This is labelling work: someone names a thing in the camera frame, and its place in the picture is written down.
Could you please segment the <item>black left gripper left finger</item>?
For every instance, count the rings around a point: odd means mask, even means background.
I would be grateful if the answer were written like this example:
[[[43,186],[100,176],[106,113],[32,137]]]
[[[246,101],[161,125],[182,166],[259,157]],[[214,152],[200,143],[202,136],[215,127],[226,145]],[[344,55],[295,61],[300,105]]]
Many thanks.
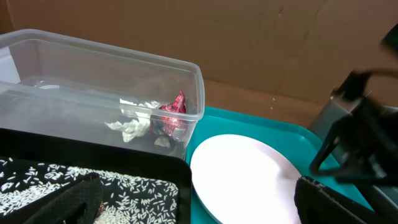
[[[93,223],[103,194],[100,176],[92,172],[1,217],[1,224]]]

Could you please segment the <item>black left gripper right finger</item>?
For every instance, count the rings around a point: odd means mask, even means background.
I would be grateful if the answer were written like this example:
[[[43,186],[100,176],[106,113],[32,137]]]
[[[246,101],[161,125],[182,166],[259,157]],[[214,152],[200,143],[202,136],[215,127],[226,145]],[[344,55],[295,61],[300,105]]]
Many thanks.
[[[388,224],[389,220],[317,180],[296,181],[294,203],[302,224]]]

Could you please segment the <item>rice and food waste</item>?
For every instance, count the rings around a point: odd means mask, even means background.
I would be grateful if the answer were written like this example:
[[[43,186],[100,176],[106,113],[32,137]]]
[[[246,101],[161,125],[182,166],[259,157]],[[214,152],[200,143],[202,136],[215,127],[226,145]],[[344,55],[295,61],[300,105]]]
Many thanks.
[[[91,173],[91,169],[1,158],[1,216]],[[176,223],[178,187],[165,180],[97,170],[104,193],[95,223]]]

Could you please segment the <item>pink plate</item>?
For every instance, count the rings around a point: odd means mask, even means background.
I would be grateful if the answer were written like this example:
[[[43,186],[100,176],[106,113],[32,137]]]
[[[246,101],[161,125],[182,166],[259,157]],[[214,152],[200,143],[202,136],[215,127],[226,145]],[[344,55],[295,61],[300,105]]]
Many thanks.
[[[190,168],[198,199],[217,223],[300,223],[294,202],[300,172],[267,144],[213,136],[195,149]]]

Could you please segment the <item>white tissue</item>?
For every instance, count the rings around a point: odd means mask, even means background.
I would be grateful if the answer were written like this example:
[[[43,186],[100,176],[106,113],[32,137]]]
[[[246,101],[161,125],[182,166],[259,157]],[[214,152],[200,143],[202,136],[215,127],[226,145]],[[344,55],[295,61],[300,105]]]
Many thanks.
[[[119,99],[122,104],[120,110],[124,116],[131,118],[130,122],[121,123],[119,121],[113,123],[104,122],[104,124],[115,131],[122,133],[123,141],[128,143],[134,138],[143,137],[150,128],[150,116],[151,113],[135,112],[126,110],[123,108],[124,105],[139,106],[143,108],[157,109],[160,103],[157,101],[146,101],[145,103],[134,103],[132,101],[126,101],[122,98]]]

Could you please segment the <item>red snack wrapper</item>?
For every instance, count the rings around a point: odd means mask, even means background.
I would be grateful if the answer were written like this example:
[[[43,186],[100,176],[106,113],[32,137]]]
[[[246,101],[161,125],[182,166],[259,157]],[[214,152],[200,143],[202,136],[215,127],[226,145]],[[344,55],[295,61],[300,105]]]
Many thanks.
[[[160,105],[158,109],[185,114],[187,112],[185,102],[185,94],[182,90],[180,90],[180,93],[174,102]],[[168,138],[173,139],[176,142],[182,142],[184,141],[187,129],[187,122],[182,119],[157,115],[150,116],[151,134],[166,135]]]

